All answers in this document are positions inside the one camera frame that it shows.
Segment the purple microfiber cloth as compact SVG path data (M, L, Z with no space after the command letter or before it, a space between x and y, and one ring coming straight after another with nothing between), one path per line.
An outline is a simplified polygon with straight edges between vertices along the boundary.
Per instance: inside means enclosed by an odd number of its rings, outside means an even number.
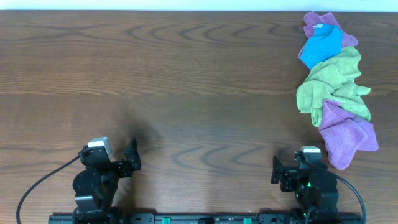
M325 142L328 160L338 170L349 167L357 151L379 149L373 124L346 111L338 101L323 102L318 130Z

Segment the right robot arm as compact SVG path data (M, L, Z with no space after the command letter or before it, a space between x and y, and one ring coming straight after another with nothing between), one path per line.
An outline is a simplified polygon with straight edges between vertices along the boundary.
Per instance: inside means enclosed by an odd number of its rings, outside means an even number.
M319 153L297 152L297 167L284 166L274 156L272 184L279 184L283 192L293 192L300 205L292 209L285 223L331 223L337 220L338 190L336 177L327 172L327 165Z

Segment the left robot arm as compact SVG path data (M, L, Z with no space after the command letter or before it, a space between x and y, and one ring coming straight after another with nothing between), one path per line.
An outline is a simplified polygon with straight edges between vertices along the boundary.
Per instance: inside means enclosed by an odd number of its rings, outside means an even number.
M124 150L125 159L111 161L107 137L92 139L78 153L85 170L73 180L76 210L73 223L128 223L129 217L112 206L118 182L141 169L137 141L133 138Z

